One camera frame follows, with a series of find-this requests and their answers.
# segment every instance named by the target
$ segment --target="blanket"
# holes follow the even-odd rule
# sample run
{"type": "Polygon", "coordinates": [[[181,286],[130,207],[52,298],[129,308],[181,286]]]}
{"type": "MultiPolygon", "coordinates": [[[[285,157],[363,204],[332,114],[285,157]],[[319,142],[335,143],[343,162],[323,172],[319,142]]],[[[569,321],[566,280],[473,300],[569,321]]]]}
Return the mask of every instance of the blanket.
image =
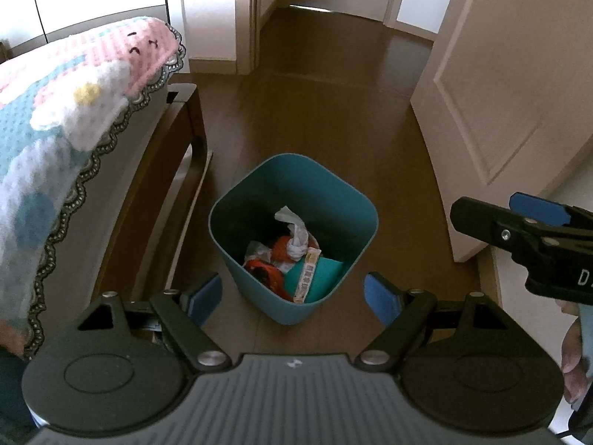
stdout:
{"type": "Polygon", "coordinates": [[[138,17],[0,65],[0,320],[27,326],[44,243],[102,135],[179,48],[138,17]]]}

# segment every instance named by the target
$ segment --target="baseboard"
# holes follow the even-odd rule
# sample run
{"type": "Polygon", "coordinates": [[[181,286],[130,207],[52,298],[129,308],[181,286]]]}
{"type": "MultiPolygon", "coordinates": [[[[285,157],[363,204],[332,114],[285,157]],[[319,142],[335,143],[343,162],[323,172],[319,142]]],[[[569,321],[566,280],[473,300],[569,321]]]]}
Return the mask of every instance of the baseboard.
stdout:
{"type": "Polygon", "coordinates": [[[189,69],[192,73],[235,75],[236,60],[189,59],[189,69]]]}
{"type": "Polygon", "coordinates": [[[408,23],[395,22],[395,25],[390,26],[390,28],[394,28],[396,30],[400,30],[406,33],[411,33],[412,35],[416,35],[416,37],[426,38],[426,40],[430,41],[435,41],[437,39],[437,34],[435,32],[425,30],[424,28],[420,28],[419,26],[409,25],[408,23]]]}
{"type": "Polygon", "coordinates": [[[274,0],[274,2],[268,7],[268,9],[260,15],[259,20],[257,21],[258,30],[261,30],[263,26],[266,23],[268,23],[268,20],[270,19],[272,13],[274,13],[274,10],[276,8],[278,8],[278,0],[274,0]]]}
{"type": "Polygon", "coordinates": [[[480,288],[482,292],[501,306],[500,282],[496,270],[496,261],[493,255],[494,248],[488,246],[476,255],[478,263],[478,272],[480,274],[480,288]]]}

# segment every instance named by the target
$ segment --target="brown floor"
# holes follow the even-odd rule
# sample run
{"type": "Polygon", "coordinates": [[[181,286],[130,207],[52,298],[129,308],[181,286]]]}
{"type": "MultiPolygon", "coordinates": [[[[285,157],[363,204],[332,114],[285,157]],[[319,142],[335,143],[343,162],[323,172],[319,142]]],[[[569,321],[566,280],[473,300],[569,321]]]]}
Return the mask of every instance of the brown floor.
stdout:
{"type": "Polygon", "coordinates": [[[355,355],[382,330],[364,302],[372,270],[440,299],[478,289],[475,262],[453,262],[437,182],[409,97],[431,43],[358,17],[277,10],[249,76],[185,75],[200,90],[213,160],[186,237],[174,287],[205,267],[223,278],[205,330],[233,359],[241,352],[355,355]],[[330,300],[281,326],[245,300],[208,234],[208,212],[247,171],[281,152],[317,160],[377,207],[377,237],[330,300]]]}

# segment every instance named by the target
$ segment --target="blue trash can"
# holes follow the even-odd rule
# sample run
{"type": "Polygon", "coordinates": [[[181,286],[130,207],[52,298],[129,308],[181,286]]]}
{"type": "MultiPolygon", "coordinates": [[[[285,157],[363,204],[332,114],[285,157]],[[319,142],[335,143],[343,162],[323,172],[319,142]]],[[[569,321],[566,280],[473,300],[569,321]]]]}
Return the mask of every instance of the blue trash can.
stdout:
{"type": "Polygon", "coordinates": [[[212,207],[210,235],[244,296],[280,324],[296,324],[337,290],[375,237],[372,202],[324,166],[298,154],[279,154],[252,170],[212,207]],[[315,236],[323,255],[344,263],[333,289],[314,303],[296,304],[272,293],[243,267],[250,241],[286,234],[274,214],[288,206],[315,236]]]}

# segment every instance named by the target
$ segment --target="metal screw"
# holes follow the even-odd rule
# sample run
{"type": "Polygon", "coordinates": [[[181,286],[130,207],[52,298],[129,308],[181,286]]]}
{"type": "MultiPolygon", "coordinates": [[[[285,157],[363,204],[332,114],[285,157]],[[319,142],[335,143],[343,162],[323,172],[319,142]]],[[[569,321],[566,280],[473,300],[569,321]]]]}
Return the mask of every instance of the metal screw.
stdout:
{"type": "Polygon", "coordinates": [[[204,366],[218,366],[226,361],[226,355],[222,351],[205,351],[198,355],[198,363],[204,366]]]}
{"type": "Polygon", "coordinates": [[[544,237],[542,239],[542,241],[544,241],[546,244],[549,244],[549,245],[559,245],[560,244],[556,239],[553,239],[551,237],[544,237]]]}
{"type": "Polygon", "coordinates": [[[380,349],[367,349],[361,353],[361,361],[365,365],[384,365],[389,361],[389,355],[380,349]]]}

